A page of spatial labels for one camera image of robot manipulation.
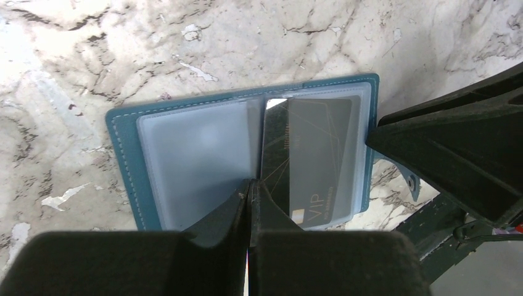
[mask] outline white stitching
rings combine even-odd
[[[227,105],[231,105],[231,104],[234,104],[236,103],[237,101],[234,101],[234,102],[220,102],[220,103],[217,103],[213,106],[205,106],[205,107],[199,107],[200,110],[202,109],[207,109],[207,108],[212,108],[212,107],[217,107],[217,106],[227,106]],[[174,114],[174,113],[183,113],[183,112],[188,112],[188,110],[178,110],[178,111],[171,111],[171,112],[162,112],[162,113],[157,113],[157,114],[153,114],[153,115],[148,115],[149,118],[157,118],[157,117],[163,117],[163,116],[169,116],[171,114]]]
[[[317,96],[318,94],[335,94],[335,93],[344,93],[344,92],[347,92],[347,91],[357,91],[357,90],[362,90],[362,89],[363,89],[363,88],[344,88],[344,89],[335,90],[335,91],[319,91],[319,92],[307,93],[307,94],[301,94],[301,93],[298,93],[298,94],[294,94],[293,96],[295,96],[295,97]]]
[[[327,86],[327,85],[343,84],[343,83],[356,82],[356,81],[366,81],[366,80],[372,80],[374,82],[373,87],[374,88],[376,87],[376,80],[374,78],[372,78],[372,77],[369,77],[369,78],[359,78],[359,79],[354,79],[354,80],[345,80],[345,81],[340,81],[340,82],[325,83],[325,84],[314,85],[314,86],[299,86],[297,88],[280,89],[280,90],[277,90],[277,91],[293,91],[293,90],[296,90],[296,89],[304,89],[304,88],[318,88],[318,87]],[[131,184],[131,189],[133,190],[134,202],[136,203],[136,209],[138,210],[138,216],[140,217],[140,222],[142,223],[142,226],[143,226],[144,230],[147,230],[147,228],[146,228],[146,225],[145,225],[145,222],[144,222],[144,217],[142,216],[142,211],[140,209],[140,204],[138,203],[138,196],[136,195],[136,189],[134,188],[134,183],[133,183],[133,179],[131,177],[131,172],[129,171],[129,167],[127,165],[127,160],[125,159],[125,153],[123,151],[123,146],[121,144],[121,139],[120,139],[120,136],[118,135],[118,131],[117,131],[116,123],[115,123],[116,118],[118,118],[118,117],[125,117],[125,116],[129,116],[129,115],[142,114],[142,113],[156,112],[156,111],[173,110],[173,109],[185,108],[185,107],[189,107],[189,106],[197,106],[197,105],[203,105],[203,104],[225,102],[225,101],[230,101],[232,99],[239,99],[239,98],[242,98],[242,97],[253,97],[253,96],[257,96],[257,95],[260,95],[260,94],[266,94],[266,93],[270,93],[270,92],[271,91],[263,91],[263,92],[258,92],[256,94],[244,94],[243,96],[230,97],[228,99],[221,99],[221,100],[216,100],[216,101],[208,101],[208,102],[204,102],[204,103],[193,103],[193,104],[187,104],[187,105],[182,105],[182,106],[167,107],[167,108],[162,108],[162,109],[154,109],[154,110],[146,110],[146,111],[139,111],[139,112],[133,112],[133,113],[126,113],[126,114],[123,114],[123,115],[117,115],[117,116],[113,117],[113,119],[111,120],[111,123],[113,124],[113,130],[115,131],[115,135],[116,135],[116,138],[118,140],[118,146],[120,147],[120,153],[121,153],[121,157],[123,158],[123,164],[125,166],[125,171],[127,172],[127,177],[128,177],[129,182]]]

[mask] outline gray floor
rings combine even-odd
[[[523,295],[523,242],[489,242],[432,285],[434,296]]]

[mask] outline card chip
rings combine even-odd
[[[290,216],[290,218],[292,219],[292,221],[294,221],[294,223],[302,224],[304,216],[305,216],[305,209],[302,208],[300,210],[292,211],[292,215]]]

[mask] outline marble surface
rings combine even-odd
[[[0,268],[35,234],[136,226],[106,132],[122,104],[359,72],[379,115],[523,60],[523,2],[0,0]],[[392,229],[410,202],[390,164],[342,229]]]

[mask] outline teal leather cover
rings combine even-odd
[[[371,108],[369,110],[369,130],[376,126],[377,94],[379,77],[377,74],[344,76],[326,80],[307,81],[303,83],[269,86],[241,91],[224,92],[209,96],[192,97],[188,99],[154,102],[144,105],[118,107],[107,112],[105,121],[115,149],[115,155],[120,167],[123,182],[133,210],[136,226],[139,230],[162,230],[152,189],[147,175],[146,161],[142,151],[136,120],[143,115],[155,114],[174,109],[182,109],[197,105],[214,104],[245,97],[262,96],[280,91],[292,91],[303,88],[367,82],[371,85]],[[361,211],[368,208],[370,180],[373,165],[373,152],[368,148],[365,160],[365,192]]]

